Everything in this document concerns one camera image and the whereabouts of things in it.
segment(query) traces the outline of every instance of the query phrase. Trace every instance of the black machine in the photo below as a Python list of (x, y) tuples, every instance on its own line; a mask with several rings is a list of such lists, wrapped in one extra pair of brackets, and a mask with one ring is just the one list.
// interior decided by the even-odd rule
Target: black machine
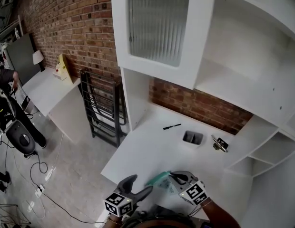
[(3, 90), (0, 89), (0, 130), (6, 133), (7, 138), (12, 145), (25, 158), (34, 154), (35, 141), (25, 126), (16, 119), (16, 110), (14, 105)]

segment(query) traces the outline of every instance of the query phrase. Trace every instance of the power strip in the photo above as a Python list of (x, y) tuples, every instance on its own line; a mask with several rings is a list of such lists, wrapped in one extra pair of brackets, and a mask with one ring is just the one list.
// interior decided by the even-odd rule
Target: power strip
[[(40, 185), (39, 188), (41, 188), (42, 191), (45, 190), (42, 185)], [(35, 191), (35, 196), (37, 196), (37, 198), (40, 198), (41, 195), (42, 195), (42, 192), (40, 191), (40, 189), (37, 189)]]

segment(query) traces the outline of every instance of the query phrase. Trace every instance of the white tabletop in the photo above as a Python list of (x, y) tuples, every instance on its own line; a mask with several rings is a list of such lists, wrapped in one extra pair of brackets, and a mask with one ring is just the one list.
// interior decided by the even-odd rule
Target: white tabletop
[(60, 100), (80, 84), (80, 78), (73, 78), (72, 85), (61, 81), (54, 77), (52, 74), (54, 71), (53, 68), (46, 67), (43, 72), (38, 72), (22, 87), (44, 116), (47, 116)]
[[(162, 130), (163, 127), (179, 123), (182, 125)], [(182, 143), (186, 130), (204, 135), (205, 140), (200, 147), (190, 149)], [(125, 177), (137, 174), (133, 186), (133, 192), (136, 193), (143, 189), (147, 181), (163, 171), (190, 171), (204, 182), (211, 198), (240, 221), (246, 211), (252, 178), (224, 171), (225, 156), (229, 153), (216, 151), (211, 135), (228, 143), (233, 138), (233, 135), (215, 127), (152, 104), (101, 174), (117, 184)], [(178, 195), (169, 196), (160, 189), (154, 189), (144, 202), (156, 203), (184, 214), (194, 208)], [(195, 217), (207, 219), (203, 211)]]

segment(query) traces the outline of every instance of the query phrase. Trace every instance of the small gray container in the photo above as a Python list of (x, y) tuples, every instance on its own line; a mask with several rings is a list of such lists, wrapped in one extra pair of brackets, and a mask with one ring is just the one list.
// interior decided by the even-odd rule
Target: small gray container
[(183, 142), (186, 142), (191, 148), (197, 148), (201, 145), (204, 139), (202, 133), (196, 133), (192, 131), (186, 131), (183, 137)]

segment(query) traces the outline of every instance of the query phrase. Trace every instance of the white desk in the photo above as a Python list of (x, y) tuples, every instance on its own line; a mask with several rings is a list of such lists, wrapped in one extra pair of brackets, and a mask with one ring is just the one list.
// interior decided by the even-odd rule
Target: white desk
[(44, 116), (49, 116), (54, 124), (74, 143), (89, 128), (83, 98), (78, 89), (79, 78), (73, 84), (66, 84), (53, 76), (54, 69), (46, 67), (38, 72), (22, 89)]
[[(182, 125), (162, 130), (179, 123)], [(205, 140), (198, 149), (190, 149), (181, 142), (185, 130), (204, 134)], [(240, 221), (246, 212), (252, 178), (223, 170), (225, 156), (229, 153), (213, 148), (211, 134), (228, 143), (233, 138), (217, 128), (151, 104), (151, 109), (126, 136), (101, 174), (117, 184), (129, 175), (138, 174), (133, 186), (136, 193), (163, 171), (190, 171), (204, 182), (212, 199)], [(178, 195), (169, 196), (159, 188), (154, 189), (142, 205), (147, 209), (153, 203), (184, 214), (194, 208)], [(203, 211), (195, 217), (207, 219)]]

